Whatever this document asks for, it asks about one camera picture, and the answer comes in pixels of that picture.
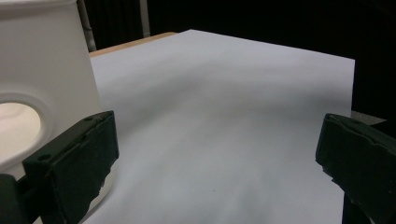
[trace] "white container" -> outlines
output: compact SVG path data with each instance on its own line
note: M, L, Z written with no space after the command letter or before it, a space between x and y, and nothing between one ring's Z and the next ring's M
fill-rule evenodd
M17 179L24 175L23 159L79 120L102 112L76 0L0 0L0 109L12 114L9 107L15 105L6 103L28 105L40 119L16 109L13 117L4 116L2 128L0 111L0 134L9 133L11 118L21 114L28 120L25 130L38 130L33 139L21 134L18 141L0 142L0 173ZM23 141L24 147L14 148ZM92 207L110 186L106 180Z

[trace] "dark background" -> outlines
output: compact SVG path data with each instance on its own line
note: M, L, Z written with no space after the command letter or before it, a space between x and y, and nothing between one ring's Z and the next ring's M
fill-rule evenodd
M98 48L142 37L138 0L86 1ZM106 16L117 19L94 19L90 1L102 2ZM118 2L128 7L112 6ZM352 109L383 119L396 115L394 0L148 0L148 14L152 35L195 29L355 59Z

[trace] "white paper sheet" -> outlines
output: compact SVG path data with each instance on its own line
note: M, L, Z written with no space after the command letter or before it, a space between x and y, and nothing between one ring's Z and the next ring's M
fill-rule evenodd
M350 114L354 61L191 30L92 66L120 158L85 223L341 223L315 152L325 113Z

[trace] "white plastic bucket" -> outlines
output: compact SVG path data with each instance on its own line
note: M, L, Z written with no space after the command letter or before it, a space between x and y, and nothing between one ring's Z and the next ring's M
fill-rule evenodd
M15 106L9 103L36 113L9 109ZM19 148L9 138L0 142L0 173L17 179L24 175L23 159L79 120L102 112L76 0L0 0L2 108L7 112L2 117L0 111L0 134L9 133L12 119L21 115L24 130L38 130L33 137L17 136L19 143L26 141ZM92 207L110 186L107 181Z

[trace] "white cylindrical object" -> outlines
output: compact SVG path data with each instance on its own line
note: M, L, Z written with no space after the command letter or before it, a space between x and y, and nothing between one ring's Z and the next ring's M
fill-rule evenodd
M12 146L0 143L0 173L17 179L24 175L23 159L102 112L76 0L0 0L0 104L5 103L28 105L40 117L29 146L9 153L3 148Z

